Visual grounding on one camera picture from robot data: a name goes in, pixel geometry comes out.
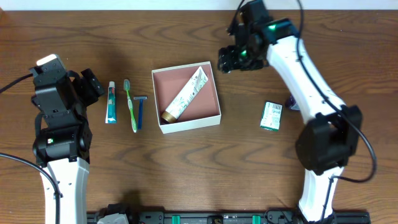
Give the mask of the white floral cream tube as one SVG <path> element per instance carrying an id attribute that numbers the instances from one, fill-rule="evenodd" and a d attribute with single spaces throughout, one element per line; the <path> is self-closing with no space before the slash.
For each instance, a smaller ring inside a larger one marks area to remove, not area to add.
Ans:
<path id="1" fill-rule="evenodd" d="M 199 67 L 162 113 L 161 118 L 167 123 L 176 122 L 207 81 L 206 73 Z"/>

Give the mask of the white box pink interior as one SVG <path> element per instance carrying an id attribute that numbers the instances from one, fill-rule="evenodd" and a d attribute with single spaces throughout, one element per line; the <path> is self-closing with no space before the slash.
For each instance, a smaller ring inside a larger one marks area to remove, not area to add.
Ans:
<path id="1" fill-rule="evenodd" d="M 177 96 L 192 75 L 202 68 L 208 81 L 175 123 L 161 118 L 166 107 Z M 156 121 L 164 134 L 219 125 L 221 109 L 211 63 L 200 62 L 152 71 Z"/>

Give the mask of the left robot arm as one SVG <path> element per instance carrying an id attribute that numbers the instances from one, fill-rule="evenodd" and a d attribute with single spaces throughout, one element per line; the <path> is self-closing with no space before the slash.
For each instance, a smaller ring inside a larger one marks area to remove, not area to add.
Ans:
<path id="1" fill-rule="evenodd" d="M 32 146 L 45 192 L 46 223 L 86 223 L 92 132 L 86 109 L 104 89 L 93 72 L 67 70 L 57 54 L 30 69 L 39 109 Z"/>

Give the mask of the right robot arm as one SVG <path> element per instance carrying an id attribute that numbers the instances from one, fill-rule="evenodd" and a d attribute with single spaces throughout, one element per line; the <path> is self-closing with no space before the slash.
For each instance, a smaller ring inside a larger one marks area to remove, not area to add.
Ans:
<path id="1" fill-rule="evenodd" d="M 275 20 L 262 1 L 241 2 L 228 27 L 234 45 L 220 49 L 218 69 L 251 71 L 272 67 L 301 113 L 304 128 L 295 150 L 305 169 L 298 209 L 286 223 L 359 223 L 359 215 L 340 215 L 332 201 L 349 158 L 356 152 L 362 114 L 347 106 L 324 81 L 302 40 L 302 27 Z"/>

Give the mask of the clear sanitizer pump bottle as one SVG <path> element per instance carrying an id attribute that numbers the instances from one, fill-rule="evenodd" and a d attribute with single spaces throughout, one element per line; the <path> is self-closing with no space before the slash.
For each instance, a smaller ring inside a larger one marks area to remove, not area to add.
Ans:
<path id="1" fill-rule="evenodd" d="M 286 100 L 285 107 L 294 111 L 300 110 L 295 98 L 292 95 L 290 95 L 290 97 Z"/>

